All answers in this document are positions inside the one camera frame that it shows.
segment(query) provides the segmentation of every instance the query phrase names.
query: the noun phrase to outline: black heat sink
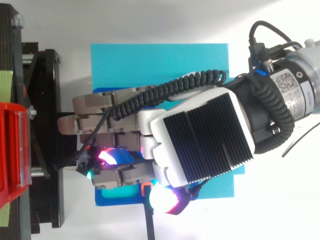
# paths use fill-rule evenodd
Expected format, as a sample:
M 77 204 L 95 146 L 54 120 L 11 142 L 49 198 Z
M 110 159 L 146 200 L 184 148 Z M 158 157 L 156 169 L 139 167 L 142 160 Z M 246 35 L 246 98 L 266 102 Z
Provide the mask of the black heat sink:
M 189 183 L 219 176 L 253 158 L 228 93 L 163 121 Z

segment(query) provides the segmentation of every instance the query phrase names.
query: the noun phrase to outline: glowing light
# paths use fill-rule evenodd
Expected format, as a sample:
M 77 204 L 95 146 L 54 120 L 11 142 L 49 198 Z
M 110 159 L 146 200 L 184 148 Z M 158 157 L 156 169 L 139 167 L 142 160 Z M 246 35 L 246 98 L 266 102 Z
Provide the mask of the glowing light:
M 92 179 L 91 172 L 88 172 L 87 175 L 86 175 L 86 177 L 87 177 L 89 180 L 91 180 L 91 179 Z
M 105 161 L 109 165 L 116 165 L 117 164 L 117 161 L 106 151 L 100 152 L 98 158 Z
M 179 202 L 178 197 L 171 189 L 161 186 L 159 183 L 156 183 L 151 189 L 149 201 L 154 210 L 163 213 L 169 212 Z

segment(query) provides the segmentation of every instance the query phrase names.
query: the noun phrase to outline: screw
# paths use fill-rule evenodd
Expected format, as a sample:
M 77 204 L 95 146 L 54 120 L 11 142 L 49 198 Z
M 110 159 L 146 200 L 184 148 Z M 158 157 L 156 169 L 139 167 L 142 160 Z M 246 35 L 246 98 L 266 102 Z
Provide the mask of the screw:
M 24 17 L 21 14 L 14 15 L 13 19 L 11 20 L 12 27 L 15 29 L 23 29 L 25 26 Z
M 35 118 L 35 115 L 37 115 L 37 110 L 35 110 L 34 106 L 30 106 L 28 109 L 28 114 L 31 120 Z
M 55 64 L 61 64 L 61 56 L 60 55 L 55 56 L 54 63 Z
M 304 75 L 302 74 L 302 72 L 298 71 L 298 72 L 296 73 L 296 76 L 297 76 L 298 78 L 302 78 Z

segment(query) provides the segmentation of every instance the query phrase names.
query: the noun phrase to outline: black metal frame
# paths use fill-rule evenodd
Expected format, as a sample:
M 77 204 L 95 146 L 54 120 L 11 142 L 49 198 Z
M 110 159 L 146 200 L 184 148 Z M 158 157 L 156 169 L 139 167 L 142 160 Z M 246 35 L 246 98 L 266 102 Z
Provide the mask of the black metal frame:
M 30 64 L 24 64 L 24 85 L 29 99 L 26 104 L 37 110 L 31 121 L 31 165 L 41 167 L 43 177 L 33 177 L 30 186 L 31 232 L 40 233 L 41 223 L 60 228 L 65 221 L 63 171 L 54 165 L 70 157 L 77 149 L 77 136 L 61 135 L 59 55 L 52 49 L 37 50 L 38 43 L 23 43 L 23 53 L 33 54 Z

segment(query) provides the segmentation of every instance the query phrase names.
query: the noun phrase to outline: white wall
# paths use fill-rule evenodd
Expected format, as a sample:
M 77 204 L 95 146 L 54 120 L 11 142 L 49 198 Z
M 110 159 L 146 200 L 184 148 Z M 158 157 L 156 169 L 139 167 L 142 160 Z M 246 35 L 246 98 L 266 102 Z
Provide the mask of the white wall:
M 72 111 L 72 97 L 91 92 L 90 43 L 229 43 L 230 75 L 236 76 L 248 71 L 248 34 L 257 20 L 275 24 L 294 41 L 320 39 L 315 0 L 5 2 L 25 18 L 23 41 L 61 55 L 64 111 Z M 256 34 L 267 47 L 283 43 L 263 28 Z M 317 121 L 320 116 L 298 122 L 294 134 Z M 179 216 L 156 213 L 156 239 L 320 239 L 319 133 L 316 129 L 286 158 L 280 157 L 285 146 L 257 156 L 245 175 L 235 176 L 234 198 L 197 200 Z M 33 240 L 147 239 L 142 205 L 95 207 L 90 181 L 70 170 L 64 170 L 64 200 L 62 228 L 42 224 Z

